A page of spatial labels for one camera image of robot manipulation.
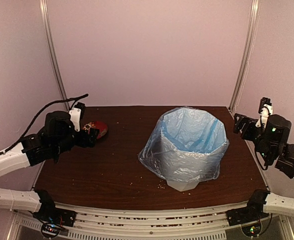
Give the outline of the aluminium front rail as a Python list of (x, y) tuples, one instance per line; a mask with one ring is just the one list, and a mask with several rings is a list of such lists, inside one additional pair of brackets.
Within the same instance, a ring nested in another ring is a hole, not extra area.
[[(246, 202), (175, 210), (114, 210), (56, 203), (58, 208), (76, 212), (72, 227), (54, 240), (251, 240), (241, 225), (230, 226), (227, 210)], [(252, 240), (294, 240), (285, 216), (273, 214), (260, 220), (262, 231)], [(45, 240), (41, 223), (28, 212), (17, 212), (6, 240)]]

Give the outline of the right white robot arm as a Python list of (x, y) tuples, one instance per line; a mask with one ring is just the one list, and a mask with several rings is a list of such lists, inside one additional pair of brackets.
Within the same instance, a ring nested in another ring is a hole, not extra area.
[[(233, 132), (241, 138), (253, 142), (254, 153), (264, 160), (262, 169), (269, 166), (294, 179), (294, 144), (289, 144), (288, 137), (291, 122), (278, 114), (267, 117), (266, 123), (242, 114), (234, 115)], [(271, 191), (257, 189), (253, 192), (243, 210), (246, 220), (253, 221), (264, 214), (278, 214), (294, 217), (294, 198), (277, 195)]]

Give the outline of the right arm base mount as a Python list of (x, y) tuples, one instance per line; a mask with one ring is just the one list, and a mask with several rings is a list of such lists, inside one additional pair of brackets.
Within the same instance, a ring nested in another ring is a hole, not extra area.
[(269, 216), (268, 213), (259, 212), (249, 207), (235, 208), (226, 212), (228, 225), (230, 227), (240, 225), (242, 233), (251, 239), (258, 238), (266, 232), (273, 217), (271, 216), (265, 228), (263, 228), (262, 220)]

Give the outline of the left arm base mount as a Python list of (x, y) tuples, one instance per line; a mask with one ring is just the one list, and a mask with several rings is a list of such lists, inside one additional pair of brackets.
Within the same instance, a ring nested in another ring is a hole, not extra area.
[(67, 227), (73, 227), (77, 213), (73, 210), (67, 210), (55, 207), (52, 211), (40, 210), (31, 212), (32, 216), (41, 223), (40, 233), (46, 239), (54, 239), (60, 234), (66, 235), (69, 230)]

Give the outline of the red patterned plate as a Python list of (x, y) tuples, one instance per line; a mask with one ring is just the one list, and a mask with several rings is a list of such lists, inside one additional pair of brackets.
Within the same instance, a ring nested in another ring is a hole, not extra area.
[(105, 136), (108, 132), (108, 125), (102, 121), (91, 121), (86, 123), (83, 127), (83, 130), (90, 133), (91, 129), (98, 130), (98, 134), (96, 139), (101, 139), (103, 136)]

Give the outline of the blue plastic trash bag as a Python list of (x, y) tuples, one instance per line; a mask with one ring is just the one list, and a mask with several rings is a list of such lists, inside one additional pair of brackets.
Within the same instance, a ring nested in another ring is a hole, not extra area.
[(160, 116), (138, 159), (166, 181), (205, 182), (219, 177), (229, 144), (218, 118), (205, 110), (177, 107)]

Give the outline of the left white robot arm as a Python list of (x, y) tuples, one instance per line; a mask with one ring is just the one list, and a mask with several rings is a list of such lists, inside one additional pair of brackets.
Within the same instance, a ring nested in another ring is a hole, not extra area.
[[(50, 112), (44, 127), (22, 137), (12, 148), (0, 152), (0, 177), (19, 169), (34, 167), (46, 160), (58, 162), (60, 154), (73, 147), (92, 148), (99, 130), (80, 127), (80, 109)], [(0, 209), (23, 210), (40, 214), (48, 222), (59, 218), (56, 205), (45, 190), (19, 191), (0, 188)]]

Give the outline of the white faceted trash bin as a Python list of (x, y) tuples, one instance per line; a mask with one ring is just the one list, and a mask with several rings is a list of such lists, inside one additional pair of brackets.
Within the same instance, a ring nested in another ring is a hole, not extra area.
[(200, 183), (199, 181), (192, 182), (178, 182), (178, 181), (166, 181), (167, 185), (179, 192), (185, 192), (189, 190), (193, 190)]

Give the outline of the aluminium corner post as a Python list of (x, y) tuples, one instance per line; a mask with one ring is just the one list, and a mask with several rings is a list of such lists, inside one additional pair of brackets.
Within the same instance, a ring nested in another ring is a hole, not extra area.
[(58, 92), (60, 94), (61, 99), (66, 100), (67, 93), (66, 93), (65, 86), (62, 80), (61, 71), (59, 68), (59, 63), (58, 63), (57, 54), (55, 50), (51, 24), (50, 24), (50, 16), (48, 11), (48, 3), (46, 0), (39, 0), (39, 6), (40, 6), (40, 13), (42, 17), (42, 22), (44, 26), (45, 35), (46, 35), (46, 41), (47, 41), (48, 50), (49, 50), (50, 62), (52, 65), (54, 78), (57, 83)]
[(246, 39), (243, 49), (243, 54), (240, 62), (240, 67), (236, 79), (236, 84), (230, 100), (228, 110), (234, 114), (237, 111), (237, 106), (241, 100), (242, 92), (244, 90), (245, 81), (250, 67), (250, 57), (255, 45), (255, 39), (259, 21), (260, 0), (251, 1), (251, 9), (249, 15), (249, 22), (247, 26)]

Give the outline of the right aluminium corner post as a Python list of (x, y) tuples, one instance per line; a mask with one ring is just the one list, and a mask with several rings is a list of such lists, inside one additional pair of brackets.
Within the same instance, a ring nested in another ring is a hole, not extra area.
[(240, 67), (236, 79), (236, 84), (230, 100), (228, 110), (234, 114), (237, 111), (237, 106), (241, 100), (242, 92), (244, 90), (245, 81), (250, 67), (250, 57), (255, 45), (255, 39), (259, 21), (260, 0), (251, 1), (251, 9), (249, 15), (249, 22), (247, 26), (246, 39), (243, 49), (243, 54), (240, 62)]

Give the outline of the left aluminium corner post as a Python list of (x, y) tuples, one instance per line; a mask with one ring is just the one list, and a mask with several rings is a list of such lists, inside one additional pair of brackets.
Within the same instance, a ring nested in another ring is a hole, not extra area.
[(67, 93), (66, 93), (65, 86), (62, 80), (61, 71), (59, 68), (59, 63), (58, 63), (57, 54), (55, 50), (51, 24), (50, 24), (50, 16), (48, 11), (48, 3), (46, 0), (39, 0), (39, 6), (40, 6), (40, 13), (42, 17), (42, 22), (44, 26), (45, 35), (46, 35), (46, 41), (47, 41), (48, 50), (49, 50), (50, 62), (52, 65), (54, 78), (57, 83), (58, 92), (60, 94), (61, 99), (66, 100)]

